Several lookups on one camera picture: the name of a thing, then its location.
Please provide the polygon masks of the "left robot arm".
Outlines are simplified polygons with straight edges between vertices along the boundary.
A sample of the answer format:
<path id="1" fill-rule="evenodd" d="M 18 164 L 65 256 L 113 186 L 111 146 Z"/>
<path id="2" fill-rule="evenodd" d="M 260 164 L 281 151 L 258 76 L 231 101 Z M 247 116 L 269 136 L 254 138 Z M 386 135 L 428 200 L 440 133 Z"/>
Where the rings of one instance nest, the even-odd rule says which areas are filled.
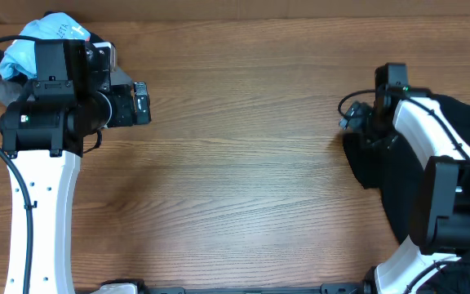
<path id="1" fill-rule="evenodd" d="M 71 293 L 73 194 L 87 136 L 151 120 L 147 85 L 119 67 L 111 42 L 42 40 L 35 76 L 0 118 L 11 160 L 8 293 Z"/>

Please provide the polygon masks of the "black polo shirt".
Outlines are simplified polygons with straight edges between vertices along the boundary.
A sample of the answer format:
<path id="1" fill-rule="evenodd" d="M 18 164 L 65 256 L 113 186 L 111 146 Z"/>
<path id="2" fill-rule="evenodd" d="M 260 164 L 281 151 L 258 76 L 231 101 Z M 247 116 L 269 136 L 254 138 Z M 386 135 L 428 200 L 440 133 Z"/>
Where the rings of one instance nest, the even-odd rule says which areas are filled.
<path id="1" fill-rule="evenodd" d="M 438 96 L 441 111 L 462 139 L 470 145 L 470 105 L 450 96 Z M 410 144 L 399 137 L 390 149 L 366 151 L 360 135 L 346 133 L 343 148 L 353 175 L 365 189 L 379 189 L 389 224 L 399 243 L 408 236 L 410 213 L 423 179 L 420 165 Z M 449 265 L 430 278 L 420 289 L 437 293 L 470 293 L 470 253 L 462 265 Z"/>

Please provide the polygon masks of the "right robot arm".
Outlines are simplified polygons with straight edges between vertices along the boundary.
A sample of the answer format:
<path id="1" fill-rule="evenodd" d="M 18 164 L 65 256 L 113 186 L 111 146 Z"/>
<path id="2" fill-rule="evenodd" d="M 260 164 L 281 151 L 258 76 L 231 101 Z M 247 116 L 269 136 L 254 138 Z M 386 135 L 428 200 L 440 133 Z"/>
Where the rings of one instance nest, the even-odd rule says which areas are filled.
<path id="1" fill-rule="evenodd" d="M 399 247 L 355 293 L 470 293 L 470 105 L 375 70 L 375 101 L 340 111 L 353 175 L 377 189 Z"/>

